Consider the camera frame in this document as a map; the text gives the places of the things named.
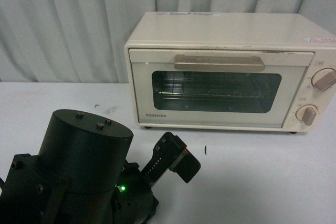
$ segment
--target white curtain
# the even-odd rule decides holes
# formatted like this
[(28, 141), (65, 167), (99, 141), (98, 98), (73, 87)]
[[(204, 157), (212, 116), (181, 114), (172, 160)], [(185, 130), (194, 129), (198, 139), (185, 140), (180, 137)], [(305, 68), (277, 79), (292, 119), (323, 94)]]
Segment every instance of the white curtain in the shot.
[(0, 0), (0, 79), (127, 82), (144, 12), (300, 13), (336, 34), (336, 0)]

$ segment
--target table surface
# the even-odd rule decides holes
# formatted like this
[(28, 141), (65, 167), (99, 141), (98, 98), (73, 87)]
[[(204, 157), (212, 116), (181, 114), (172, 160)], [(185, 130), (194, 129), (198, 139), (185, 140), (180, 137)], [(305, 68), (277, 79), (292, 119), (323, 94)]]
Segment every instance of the table surface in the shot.
[(37, 155), (58, 109), (91, 112), (130, 128), (127, 160), (140, 169), (166, 131), (188, 145), (202, 168), (188, 184), (164, 174), (153, 187), (160, 204), (151, 224), (336, 223), (336, 98), (310, 133), (145, 129), (134, 122), (128, 84), (0, 82), (3, 180), (15, 154)]

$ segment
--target glass window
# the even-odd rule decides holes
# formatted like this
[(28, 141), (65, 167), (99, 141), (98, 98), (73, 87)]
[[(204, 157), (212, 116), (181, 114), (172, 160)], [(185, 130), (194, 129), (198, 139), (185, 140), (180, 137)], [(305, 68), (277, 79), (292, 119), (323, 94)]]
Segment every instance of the glass window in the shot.
[(276, 73), (156, 71), (158, 110), (266, 113), (281, 82)]

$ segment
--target timer dial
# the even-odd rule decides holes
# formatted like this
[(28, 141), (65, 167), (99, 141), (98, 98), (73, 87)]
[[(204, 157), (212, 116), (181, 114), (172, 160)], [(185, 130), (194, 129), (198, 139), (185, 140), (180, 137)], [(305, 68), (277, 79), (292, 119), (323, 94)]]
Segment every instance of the timer dial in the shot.
[(296, 112), (296, 117), (300, 121), (303, 121), (306, 126), (311, 126), (316, 114), (317, 108), (314, 105), (305, 105), (298, 109)]
[(311, 78), (311, 83), (320, 91), (325, 91), (336, 83), (336, 71), (326, 68), (318, 71)]

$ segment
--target screw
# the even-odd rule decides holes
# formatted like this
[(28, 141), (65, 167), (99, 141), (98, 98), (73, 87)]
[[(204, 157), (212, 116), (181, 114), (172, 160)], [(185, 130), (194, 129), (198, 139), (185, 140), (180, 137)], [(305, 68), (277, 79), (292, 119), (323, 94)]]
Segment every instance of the screw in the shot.
[(13, 170), (20, 169), (22, 167), (22, 162), (21, 161), (13, 161), (12, 164), (10, 165), (10, 167)]
[(82, 119), (83, 116), (84, 116), (84, 113), (82, 113), (82, 112), (77, 112), (77, 114), (76, 114), (76, 117), (79, 118), (79, 119)]
[(100, 129), (100, 130), (103, 130), (105, 124), (103, 123), (97, 123), (97, 128)]
[(36, 186), (36, 191), (37, 191), (38, 194), (43, 193), (43, 186), (42, 185), (37, 185)]
[(111, 124), (112, 124), (112, 120), (110, 120), (110, 119), (106, 119), (106, 120), (105, 120), (105, 124), (111, 125)]

